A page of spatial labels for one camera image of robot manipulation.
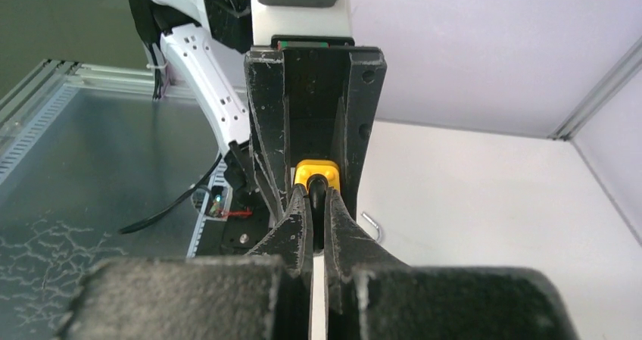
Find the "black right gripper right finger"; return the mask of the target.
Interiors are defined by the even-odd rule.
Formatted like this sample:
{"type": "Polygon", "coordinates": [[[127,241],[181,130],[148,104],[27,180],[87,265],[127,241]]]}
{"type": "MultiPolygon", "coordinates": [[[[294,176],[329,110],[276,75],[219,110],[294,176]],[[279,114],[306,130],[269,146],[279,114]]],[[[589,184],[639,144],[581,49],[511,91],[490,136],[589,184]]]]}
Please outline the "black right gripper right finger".
{"type": "Polygon", "coordinates": [[[575,339],[553,283],[527,267],[415,267],[325,203],[330,339],[575,339]]]}

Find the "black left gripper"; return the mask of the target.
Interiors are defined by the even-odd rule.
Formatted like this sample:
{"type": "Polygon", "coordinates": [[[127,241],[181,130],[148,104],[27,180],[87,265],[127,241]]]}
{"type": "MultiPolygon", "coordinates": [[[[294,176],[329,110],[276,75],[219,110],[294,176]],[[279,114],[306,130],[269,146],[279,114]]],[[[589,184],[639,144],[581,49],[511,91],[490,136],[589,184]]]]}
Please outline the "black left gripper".
{"type": "Polygon", "coordinates": [[[290,165],[339,166],[341,196],[356,217],[357,195],[387,73],[380,48],[351,38],[280,36],[245,55],[254,178],[274,220],[288,206],[290,165]]]}

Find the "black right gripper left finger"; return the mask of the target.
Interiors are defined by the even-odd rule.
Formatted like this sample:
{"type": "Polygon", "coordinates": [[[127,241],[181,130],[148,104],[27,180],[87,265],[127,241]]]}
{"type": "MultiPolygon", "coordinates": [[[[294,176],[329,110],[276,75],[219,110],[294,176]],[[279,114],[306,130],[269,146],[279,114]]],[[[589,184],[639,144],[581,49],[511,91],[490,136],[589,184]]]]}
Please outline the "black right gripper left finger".
{"type": "Polygon", "coordinates": [[[79,284],[57,339],[307,339],[313,224],[296,185],[247,254],[113,257],[79,284]]]}

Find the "yellow tag padlock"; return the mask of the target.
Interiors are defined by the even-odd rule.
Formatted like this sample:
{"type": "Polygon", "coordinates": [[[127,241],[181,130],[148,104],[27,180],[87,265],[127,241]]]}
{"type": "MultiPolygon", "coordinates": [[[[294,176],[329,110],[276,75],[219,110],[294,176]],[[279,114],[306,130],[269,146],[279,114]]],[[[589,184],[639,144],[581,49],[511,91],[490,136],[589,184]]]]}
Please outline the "yellow tag padlock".
{"type": "Polygon", "coordinates": [[[313,222],[313,250],[321,252],[324,248],[326,192],[329,188],[340,189],[339,167],[327,160],[303,160],[295,168],[294,183],[304,185],[307,190],[313,222]]]}

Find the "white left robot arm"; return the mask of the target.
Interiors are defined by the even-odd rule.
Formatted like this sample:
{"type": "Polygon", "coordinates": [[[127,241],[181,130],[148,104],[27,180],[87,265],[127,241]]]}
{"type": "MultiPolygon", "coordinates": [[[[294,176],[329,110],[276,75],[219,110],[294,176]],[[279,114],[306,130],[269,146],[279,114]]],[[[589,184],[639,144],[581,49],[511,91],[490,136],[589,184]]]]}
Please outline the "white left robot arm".
{"type": "Polygon", "coordinates": [[[128,0],[158,73],[194,94],[237,198],[285,211],[305,160],[331,161],[350,214],[387,64],[354,40],[350,0],[128,0]]]}

